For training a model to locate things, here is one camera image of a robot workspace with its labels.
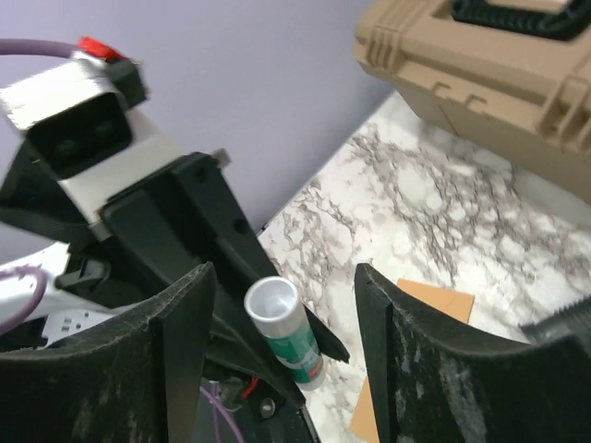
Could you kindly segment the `brown paper envelope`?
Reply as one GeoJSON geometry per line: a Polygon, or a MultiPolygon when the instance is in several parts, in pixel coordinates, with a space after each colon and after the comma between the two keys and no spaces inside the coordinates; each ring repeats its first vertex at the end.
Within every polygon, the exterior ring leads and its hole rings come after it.
{"type": "Polygon", "coordinates": [[[440,351],[473,296],[361,269],[355,297],[367,378],[350,428],[366,442],[464,442],[441,385],[440,351]]]}

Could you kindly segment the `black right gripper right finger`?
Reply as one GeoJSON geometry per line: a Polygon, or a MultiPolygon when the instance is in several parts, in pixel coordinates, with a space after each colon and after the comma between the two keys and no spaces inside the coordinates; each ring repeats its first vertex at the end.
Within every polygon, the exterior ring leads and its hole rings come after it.
{"type": "Polygon", "coordinates": [[[590,302],[523,326],[511,341],[467,324],[440,351],[439,374],[464,442],[590,438],[590,302]]]}

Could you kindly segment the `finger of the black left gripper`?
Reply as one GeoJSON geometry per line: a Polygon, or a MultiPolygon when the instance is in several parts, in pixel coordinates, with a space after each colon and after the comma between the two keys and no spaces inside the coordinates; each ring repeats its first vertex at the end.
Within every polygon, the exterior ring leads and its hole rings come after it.
{"type": "Polygon", "coordinates": [[[305,312],[320,352],[333,360],[348,363],[350,353],[341,340],[309,308],[305,312]]]}

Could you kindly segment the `green white glue stick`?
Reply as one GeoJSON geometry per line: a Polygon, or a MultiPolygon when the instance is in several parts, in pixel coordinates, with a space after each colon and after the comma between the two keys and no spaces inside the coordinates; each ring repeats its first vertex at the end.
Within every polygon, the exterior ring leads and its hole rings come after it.
{"type": "Polygon", "coordinates": [[[244,307],[297,386],[317,389],[325,378],[324,360],[296,286],[278,276],[260,279],[247,290],[244,307]]]}

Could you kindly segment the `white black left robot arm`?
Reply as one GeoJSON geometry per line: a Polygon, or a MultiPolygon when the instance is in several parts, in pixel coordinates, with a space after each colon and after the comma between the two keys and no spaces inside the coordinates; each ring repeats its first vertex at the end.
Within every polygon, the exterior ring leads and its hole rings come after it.
{"type": "Polygon", "coordinates": [[[76,224],[65,270],[12,265],[7,277],[33,279],[39,305],[51,288],[120,313],[62,345],[1,356],[1,415],[58,404],[156,422],[185,413],[191,383],[224,372],[257,377],[294,406],[305,402],[243,306],[247,289],[276,275],[218,161],[184,155],[110,198],[112,234],[94,240],[76,224]]]}

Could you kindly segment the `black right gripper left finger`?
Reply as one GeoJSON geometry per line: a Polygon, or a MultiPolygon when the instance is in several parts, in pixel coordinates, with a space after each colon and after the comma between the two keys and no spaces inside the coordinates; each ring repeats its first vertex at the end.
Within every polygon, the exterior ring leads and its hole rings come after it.
{"type": "Polygon", "coordinates": [[[2,441],[191,441],[216,284],[201,265],[54,347],[2,353],[2,441]]]}

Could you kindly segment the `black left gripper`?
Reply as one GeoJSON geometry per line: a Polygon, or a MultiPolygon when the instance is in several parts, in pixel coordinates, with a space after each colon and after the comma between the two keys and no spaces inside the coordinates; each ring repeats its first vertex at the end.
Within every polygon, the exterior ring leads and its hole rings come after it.
{"type": "Polygon", "coordinates": [[[208,356],[258,377],[297,409],[304,396],[273,355],[244,307],[247,289],[276,276],[221,169],[225,150],[182,155],[107,199],[105,238],[73,244],[58,289],[107,308],[146,300],[210,261],[218,277],[208,356]]]}

